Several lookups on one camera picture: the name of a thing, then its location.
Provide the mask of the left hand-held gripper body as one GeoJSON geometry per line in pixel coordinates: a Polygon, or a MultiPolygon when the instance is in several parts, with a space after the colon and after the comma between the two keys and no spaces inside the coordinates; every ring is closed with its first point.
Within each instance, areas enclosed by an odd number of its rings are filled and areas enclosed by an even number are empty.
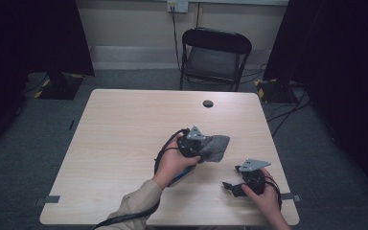
{"type": "Polygon", "coordinates": [[[185,157],[200,156],[201,158],[206,158],[209,154],[207,146],[212,140],[212,136],[205,136],[197,126],[193,126],[183,131],[183,135],[177,140],[177,145],[185,157]]]}

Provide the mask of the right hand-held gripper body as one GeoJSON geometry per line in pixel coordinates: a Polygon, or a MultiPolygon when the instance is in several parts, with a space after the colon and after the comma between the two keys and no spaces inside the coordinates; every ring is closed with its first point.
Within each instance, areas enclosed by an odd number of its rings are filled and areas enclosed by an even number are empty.
{"type": "Polygon", "coordinates": [[[265,190],[265,174],[262,168],[270,165],[270,162],[255,159],[246,159],[241,164],[240,174],[243,181],[257,195],[261,195],[265,190]]]}

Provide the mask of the grey terry cloth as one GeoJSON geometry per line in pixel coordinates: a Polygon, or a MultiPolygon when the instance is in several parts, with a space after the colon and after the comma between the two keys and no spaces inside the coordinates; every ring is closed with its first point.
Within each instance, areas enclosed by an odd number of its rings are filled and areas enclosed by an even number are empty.
{"type": "Polygon", "coordinates": [[[201,141],[198,155],[200,162],[220,162],[229,145],[230,137],[225,135],[207,136],[201,141]]]}

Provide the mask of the person's right hand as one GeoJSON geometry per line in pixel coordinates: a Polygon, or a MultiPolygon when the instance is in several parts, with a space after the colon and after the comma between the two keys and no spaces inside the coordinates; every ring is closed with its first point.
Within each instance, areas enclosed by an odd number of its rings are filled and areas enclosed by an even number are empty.
{"type": "Polygon", "coordinates": [[[264,173],[265,187],[261,195],[255,194],[247,185],[242,185],[241,187],[246,195],[255,202],[263,215],[270,212],[281,212],[278,203],[279,195],[274,179],[266,169],[262,169],[262,172],[264,173]]]}

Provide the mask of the person's left hand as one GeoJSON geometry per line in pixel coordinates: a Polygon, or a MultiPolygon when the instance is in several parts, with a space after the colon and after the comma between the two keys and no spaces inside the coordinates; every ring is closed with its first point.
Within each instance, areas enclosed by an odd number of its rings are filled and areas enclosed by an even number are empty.
{"type": "Polygon", "coordinates": [[[151,179],[164,190],[175,176],[187,167],[196,165],[200,160],[199,156],[192,158],[185,157],[179,151],[177,140],[180,135],[176,135],[167,145],[167,149],[161,157],[156,174],[151,179]]]}

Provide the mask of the grey tape strip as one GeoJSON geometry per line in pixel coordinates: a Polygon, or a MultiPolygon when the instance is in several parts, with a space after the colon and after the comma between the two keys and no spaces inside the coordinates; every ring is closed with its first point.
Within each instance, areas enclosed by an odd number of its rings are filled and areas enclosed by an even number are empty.
{"type": "Polygon", "coordinates": [[[281,194],[282,200],[289,200],[292,199],[294,202],[299,202],[302,200],[302,197],[300,195],[294,195],[293,193],[285,193],[281,194]]]}
{"type": "Polygon", "coordinates": [[[40,197],[35,201],[35,205],[44,206],[46,203],[58,203],[60,199],[59,195],[47,195],[40,197]]]}

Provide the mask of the black stand base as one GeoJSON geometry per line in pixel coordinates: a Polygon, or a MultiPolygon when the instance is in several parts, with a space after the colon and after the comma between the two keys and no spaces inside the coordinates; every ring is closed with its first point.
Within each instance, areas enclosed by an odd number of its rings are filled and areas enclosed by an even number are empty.
{"type": "Polygon", "coordinates": [[[296,104],[297,98],[289,84],[277,80],[255,80],[258,96],[267,104],[296,104]]]}
{"type": "Polygon", "coordinates": [[[73,100],[83,77],[62,72],[48,72],[48,77],[35,94],[41,100],[73,100]]]}

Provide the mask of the black folding chair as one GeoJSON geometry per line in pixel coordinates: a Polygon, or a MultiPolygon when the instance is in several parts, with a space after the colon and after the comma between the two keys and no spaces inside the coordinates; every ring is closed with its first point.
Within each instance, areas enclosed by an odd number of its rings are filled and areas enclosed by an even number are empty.
{"type": "Polygon", "coordinates": [[[180,86],[191,79],[228,84],[237,92],[252,51],[244,35],[209,28],[194,28],[182,36],[180,86]]]}

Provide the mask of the dark curtain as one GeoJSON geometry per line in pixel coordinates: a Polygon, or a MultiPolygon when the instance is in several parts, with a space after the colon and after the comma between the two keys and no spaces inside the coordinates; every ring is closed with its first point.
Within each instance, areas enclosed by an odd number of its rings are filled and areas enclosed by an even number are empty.
{"type": "Polygon", "coordinates": [[[288,0],[264,79],[307,84],[368,178],[368,0],[288,0]]]}
{"type": "Polygon", "coordinates": [[[77,0],[0,0],[0,133],[40,72],[94,74],[77,0]]]}

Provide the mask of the white wall socket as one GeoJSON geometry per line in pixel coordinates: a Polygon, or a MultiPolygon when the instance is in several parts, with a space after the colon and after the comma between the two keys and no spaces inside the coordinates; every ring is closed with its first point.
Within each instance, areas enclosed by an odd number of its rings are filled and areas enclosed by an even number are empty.
{"type": "Polygon", "coordinates": [[[189,10],[189,2],[187,0],[168,0],[168,12],[187,13],[189,10]]]}

